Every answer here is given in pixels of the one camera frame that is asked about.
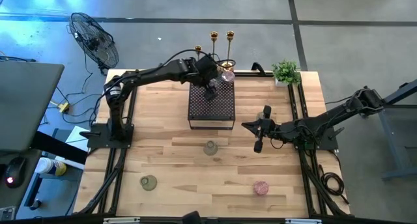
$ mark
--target desk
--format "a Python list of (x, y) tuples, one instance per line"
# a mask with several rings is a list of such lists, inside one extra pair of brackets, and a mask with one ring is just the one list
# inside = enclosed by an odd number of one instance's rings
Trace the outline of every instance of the desk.
[[(125, 71), (110, 70), (107, 81)], [(309, 115), (325, 112), (318, 73), (301, 74)], [(307, 217), (298, 152), (290, 144), (276, 150), (265, 139), (262, 153), (256, 154), (253, 134), (240, 125), (255, 120), (264, 105), (272, 106), (271, 118), (277, 123), (293, 120), (288, 88), (275, 87), (271, 77), (236, 77), (233, 130), (191, 130), (188, 88), (188, 83), (163, 81), (138, 89), (135, 133), (124, 166), (117, 216), (181, 217), (198, 210), (201, 216), (214, 217)], [(108, 117), (103, 99), (97, 121), (106, 122)], [(203, 153), (208, 140), (219, 145), (214, 156)], [(87, 158), (74, 211), (85, 207), (102, 185), (108, 153), (109, 149), (102, 148)], [(319, 151), (317, 158), (326, 172), (341, 175), (333, 155)], [(158, 179), (155, 190), (142, 189), (139, 179), (145, 175)], [(253, 194), (257, 180), (269, 183), (267, 195)], [(313, 188), (312, 194), (318, 210)], [(349, 213), (340, 197), (332, 198)]]
[(25, 178), (18, 188), (10, 189), (4, 175), (0, 181), (0, 207), (15, 206), (16, 212), (38, 159), (40, 150), (28, 150), (45, 109), (63, 73), (61, 64), (42, 64), (18, 61), (0, 62), (0, 163), (8, 164), (20, 155), (26, 158)]

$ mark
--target wooden table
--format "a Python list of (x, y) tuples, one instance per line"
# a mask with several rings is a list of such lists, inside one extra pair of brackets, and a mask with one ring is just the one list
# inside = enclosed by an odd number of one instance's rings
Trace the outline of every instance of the wooden table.
[[(125, 71), (110, 70), (108, 80)], [(319, 115), (326, 107), (318, 73), (301, 75), (309, 115)], [(201, 216), (214, 217), (307, 217), (297, 151), (291, 144), (276, 150), (264, 139), (262, 153), (256, 154), (253, 134), (240, 125), (254, 121), (264, 105), (271, 105), (271, 118), (277, 123), (293, 120), (288, 88), (275, 87), (271, 77), (237, 77), (233, 130), (191, 130), (187, 121), (188, 88), (188, 83), (163, 81), (138, 89), (134, 141), (124, 166), (117, 215), (181, 217), (198, 210)], [(98, 122), (106, 122), (108, 117), (109, 108), (103, 99)], [(203, 152), (208, 140), (219, 145), (214, 156)], [(108, 153), (109, 149), (103, 148), (87, 158), (74, 211), (87, 205), (102, 185)], [(324, 171), (341, 175), (333, 155), (319, 151), (317, 159)], [(158, 179), (155, 190), (142, 189), (139, 179), (145, 175)], [(267, 195), (253, 193), (252, 185), (258, 180), (269, 183)], [(311, 187), (319, 210), (317, 192)], [(340, 197), (332, 198), (349, 213)]]

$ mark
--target potted plant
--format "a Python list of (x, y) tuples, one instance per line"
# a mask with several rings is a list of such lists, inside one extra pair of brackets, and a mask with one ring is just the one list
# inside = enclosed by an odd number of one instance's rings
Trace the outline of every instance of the potted plant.
[(285, 59), (277, 64), (272, 64), (272, 72), (275, 77), (275, 86), (286, 87), (288, 84), (299, 84), (301, 82), (300, 73), (297, 72), (297, 63), (295, 61), (286, 61)]

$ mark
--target yellow plug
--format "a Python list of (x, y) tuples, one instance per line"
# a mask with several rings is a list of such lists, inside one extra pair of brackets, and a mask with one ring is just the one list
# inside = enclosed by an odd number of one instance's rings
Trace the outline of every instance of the yellow plug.
[(60, 113), (65, 113), (70, 109), (70, 104), (68, 102), (65, 102), (63, 104), (57, 104), (54, 101), (50, 101), (50, 103), (57, 106)]

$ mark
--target white pot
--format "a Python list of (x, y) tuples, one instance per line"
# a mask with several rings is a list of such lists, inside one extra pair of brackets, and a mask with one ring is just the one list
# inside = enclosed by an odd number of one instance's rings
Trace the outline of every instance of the white pot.
[(283, 83), (282, 81), (278, 81), (278, 79), (275, 79), (275, 86), (276, 87), (287, 87), (288, 84)]

